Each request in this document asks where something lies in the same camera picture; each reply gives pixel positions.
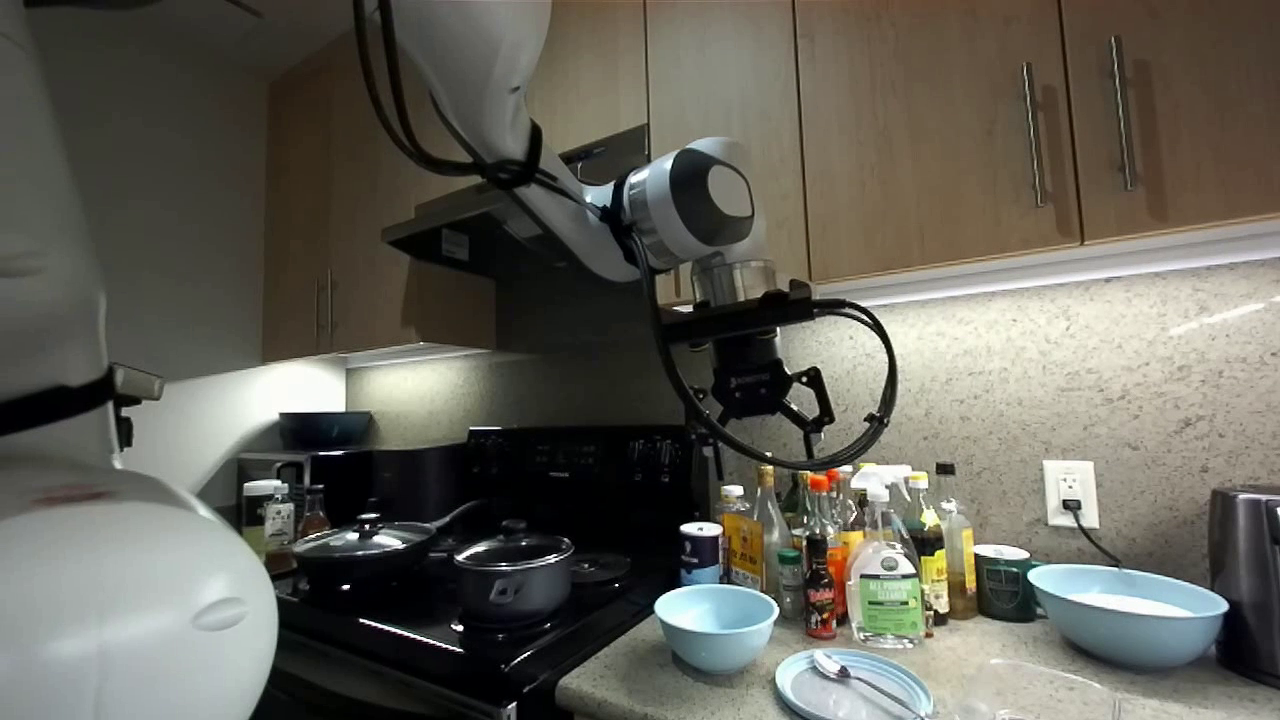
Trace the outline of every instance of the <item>cabinet handle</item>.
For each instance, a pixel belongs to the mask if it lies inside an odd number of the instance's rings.
[[[1127,109],[1127,70],[1124,44],[1112,35],[1112,109],[1116,109],[1116,139],[1120,139],[1120,185],[1136,186],[1136,149],[1131,149],[1131,109]]]
[[[1037,64],[1024,64],[1024,123],[1029,123],[1029,159],[1031,159],[1031,202],[1048,202]]]

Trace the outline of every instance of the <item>white robot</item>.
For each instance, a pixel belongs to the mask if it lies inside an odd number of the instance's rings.
[[[551,0],[390,8],[355,0],[355,20],[407,51],[472,150],[467,166],[522,194],[586,266],[620,285],[699,266],[708,303],[679,319],[655,316],[655,328],[672,388],[713,434],[726,440],[719,422],[739,417],[788,417],[809,434],[831,419],[822,376],[782,367],[782,323],[852,316],[885,341],[894,365],[885,328],[847,303],[813,301],[804,285],[755,301],[738,291],[733,266],[755,251],[755,209],[730,139],[696,139],[612,186],[579,186],[556,150],[539,150],[522,88]],[[420,163],[461,173],[428,159],[395,112],[390,130]],[[675,378],[667,342],[718,342],[719,419]],[[818,417],[793,407],[793,384],[822,395]],[[276,653],[273,579],[201,499],[120,470],[115,395],[103,291],[25,3],[0,0],[0,717],[241,720]],[[793,466],[859,454],[888,417],[894,388],[857,442]]]

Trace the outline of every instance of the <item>bowl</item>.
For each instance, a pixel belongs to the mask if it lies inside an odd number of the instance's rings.
[[[373,412],[279,412],[279,449],[354,449],[373,433]]]
[[[1048,622],[1097,660],[1174,671],[1207,653],[1229,601],[1155,573],[1040,564],[1029,573]]]
[[[743,671],[768,643],[775,601],[739,582],[687,582],[653,603],[667,646],[696,671]]]

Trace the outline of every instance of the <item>cabinet door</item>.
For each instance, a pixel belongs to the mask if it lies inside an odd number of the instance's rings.
[[[334,194],[328,194],[328,249],[334,249],[334,349],[361,353],[386,342],[412,342],[417,330],[400,316],[407,255],[390,249],[382,232],[400,216],[382,211],[390,178],[382,177],[382,154],[390,139],[366,95],[355,44],[340,38],[334,55]]]
[[[809,278],[793,0],[648,0],[648,112],[655,154],[696,134],[749,149],[768,260]]]
[[[328,328],[328,100],[324,59],[294,67],[270,95],[264,361],[312,356]]]
[[[798,0],[798,29],[818,278],[1081,240],[1057,0]]]
[[[645,0],[556,0],[529,112],[556,150],[645,123]]]
[[[1063,29],[1084,236],[1280,211],[1278,0],[1063,0]]]

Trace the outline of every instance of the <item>white plate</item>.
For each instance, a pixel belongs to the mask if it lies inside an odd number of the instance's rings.
[[[894,688],[901,701],[907,701],[917,707],[917,717],[933,717],[930,688],[913,671],[906,671],[901,663],[888,663],[888,660],[857,653],[857,646],[824,646],[824,653],[838,663],[877,680],[881,688]],[[809,717],[809,720],[840,720],[840,717],[881,720],[881,717],[894,717],[894,710],[885,710],[885,705],[869,701],[871,688],[824,680],[813,666],[813,653],[798,653],[798,657],[782,660],[775,671],[774,671],[774,688],[798,717]]]

